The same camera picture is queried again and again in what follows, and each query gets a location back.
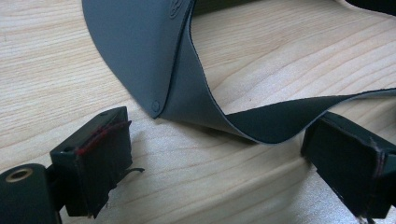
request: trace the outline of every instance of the wooden table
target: wooden table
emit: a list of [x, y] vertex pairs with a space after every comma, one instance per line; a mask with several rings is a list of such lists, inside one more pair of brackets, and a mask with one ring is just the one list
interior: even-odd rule
[[[192, 37], [226, 113], [396, 87], [396, 20], [329, 0], [201, 1]], [[0, 171], [49, 152], [103, 110], [127, 105], [134, 166], [97, 219], [64, 223], [357, 223], [300, 157], [277, 146], [147, 116], [97, 52], [80, 1], [0, 2]], [[340, 105], [396, 144], [396, 100]], [[378, 223], [395, 223], [396, 211]]]

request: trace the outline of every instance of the gray rubber strap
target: gray rubber strap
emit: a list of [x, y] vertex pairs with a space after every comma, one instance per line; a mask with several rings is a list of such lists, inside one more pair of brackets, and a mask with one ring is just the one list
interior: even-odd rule
[[224, 115], [191, 40], [193, 0], [84, 0], [92, 39], [113, 73], [153, 118], [186, 121], [276, 144], [332, 106], [396, 89], [282, 102]]

